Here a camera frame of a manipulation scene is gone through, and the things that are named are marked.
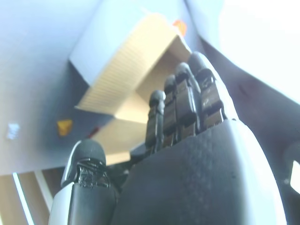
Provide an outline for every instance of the textured grip surface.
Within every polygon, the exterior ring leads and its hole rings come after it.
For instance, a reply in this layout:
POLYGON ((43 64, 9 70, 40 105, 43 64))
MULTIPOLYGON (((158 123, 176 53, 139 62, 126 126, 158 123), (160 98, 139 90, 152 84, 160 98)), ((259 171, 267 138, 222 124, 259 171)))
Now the textured grip surface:
POLYGON ((279 191, 252 132, 225 120, 162 149, 131 171, 112 225, 286 224, 279 191))

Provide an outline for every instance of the orange object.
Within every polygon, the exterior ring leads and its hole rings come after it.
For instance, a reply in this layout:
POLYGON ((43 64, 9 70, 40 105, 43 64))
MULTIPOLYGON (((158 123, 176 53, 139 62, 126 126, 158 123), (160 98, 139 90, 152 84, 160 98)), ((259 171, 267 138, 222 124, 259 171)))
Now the orange object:
POLYGON ((72 126, 73 126, 72 120, 57 121, 58 133, 60 136, 67 136, 71 132, 72 126))
POLYGON ((187 25, 181 21, 181 20, 176 20, 173 23, 173 26, 177 27, 181 33, 182 36, 185 36, 186 32, 187 32, 187 25))

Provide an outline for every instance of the back of robotic hand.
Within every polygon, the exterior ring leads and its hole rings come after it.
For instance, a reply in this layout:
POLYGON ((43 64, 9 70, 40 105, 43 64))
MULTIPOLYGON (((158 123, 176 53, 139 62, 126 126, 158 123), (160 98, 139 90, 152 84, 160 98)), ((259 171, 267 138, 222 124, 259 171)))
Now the back of robotic hand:
MULTIPOLYGON (((130 171, 117 204, 111 188, 102 185, 101 193, 81 184, 89 200, 72 191, 66 223, 55 224, 286 224, 268 161, 202 54, 180 63, 164 92, 152 93, 145 145, 146 155, 130 171)), ((80 186, 78 161, 68 166, 80 186)))

